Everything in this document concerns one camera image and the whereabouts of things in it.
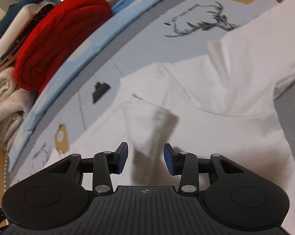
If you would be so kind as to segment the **patterned folded cloth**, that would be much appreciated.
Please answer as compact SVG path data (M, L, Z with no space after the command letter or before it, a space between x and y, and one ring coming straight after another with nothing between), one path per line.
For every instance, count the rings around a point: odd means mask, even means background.
M0 72L10 66L17 56L17 52L25 41L27 36L31 33L34 27L41 21L49 12L52 10L50 6L47 6L47 9L42 9L34 18L30 21L27 27L21 32L17 37L17 40L8 48L8 51L0 58Z

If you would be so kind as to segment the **cream folded blanket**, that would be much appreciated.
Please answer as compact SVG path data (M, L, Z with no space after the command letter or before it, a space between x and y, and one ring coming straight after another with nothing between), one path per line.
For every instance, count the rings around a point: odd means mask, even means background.
M14 80L14 71L8 67L0 72L0 146L7 152L36 99Z

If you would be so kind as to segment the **grey patterned bed sheet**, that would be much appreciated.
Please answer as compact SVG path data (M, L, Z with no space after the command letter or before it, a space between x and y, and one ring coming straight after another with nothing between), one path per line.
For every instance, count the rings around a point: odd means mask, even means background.
M61 157L55 141L74 143L108 109L120 79L157 62L205 54L221 38L283 0L162 0L129 24L67 85L35 127L7 187Z

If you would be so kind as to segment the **light blue cloud blanket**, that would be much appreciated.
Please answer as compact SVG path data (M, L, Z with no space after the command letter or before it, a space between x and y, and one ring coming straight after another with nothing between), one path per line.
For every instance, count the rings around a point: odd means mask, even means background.
M8 152L7 169L12 172L35 127L50 105L76 75L118 34L140 15L162 0L113 0L113 16L95 30L61 65L38 96Z

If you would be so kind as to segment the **white small garment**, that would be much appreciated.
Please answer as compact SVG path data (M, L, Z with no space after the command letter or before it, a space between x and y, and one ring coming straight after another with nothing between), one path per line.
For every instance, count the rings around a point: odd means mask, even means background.
M295 234L295 161L274 108L295 81L295 0L207 41L205 50L121 78L112 105L72 151L92 157L128 142L114 185L173 183L162 157L167 142L201 158L223 154L286 191L283 227Z

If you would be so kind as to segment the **white folded pillow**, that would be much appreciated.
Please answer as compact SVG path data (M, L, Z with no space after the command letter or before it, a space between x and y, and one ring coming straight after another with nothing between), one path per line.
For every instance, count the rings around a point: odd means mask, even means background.
M17 37L28 26L30 21L42 9L47 9L47 6L54 8L54 3L43 1L39 4L27 4L13 18L12 22L6 27L3 35L0 37L0 58L8 51L8 48L17 40Z

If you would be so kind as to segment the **red folded blanket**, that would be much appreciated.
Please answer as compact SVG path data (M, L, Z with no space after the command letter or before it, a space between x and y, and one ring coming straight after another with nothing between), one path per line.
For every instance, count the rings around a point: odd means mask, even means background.
M66 59L112 16L106 0L65 0L31 31L15 59L14 80L41 93Z

